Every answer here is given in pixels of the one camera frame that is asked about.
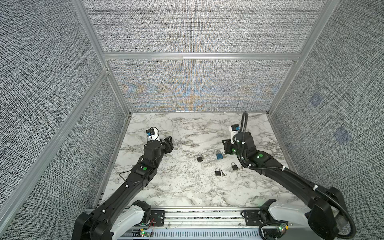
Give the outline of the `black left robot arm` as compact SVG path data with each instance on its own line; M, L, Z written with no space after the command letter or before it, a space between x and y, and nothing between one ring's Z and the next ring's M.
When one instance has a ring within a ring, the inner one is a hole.
M131 169L124 183L90 214L81 213L75 221L73 240L117 240L129 228L150 221L151 206L136 201L124 212L131 200L143 190L157 174L165 154L174 149L171 136L164 140L150 140L144 154Z

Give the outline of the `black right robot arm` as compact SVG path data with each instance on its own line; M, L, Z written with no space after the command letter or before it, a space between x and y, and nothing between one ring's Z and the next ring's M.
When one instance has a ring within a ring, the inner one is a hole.
M298 197L310 209L304 217L319 237L324 240L355 237L357 227L341 191L317 185L286 168L270 154L259 151L250 132L239 132L222 143L225 154L237 156L244 168L274 180Z

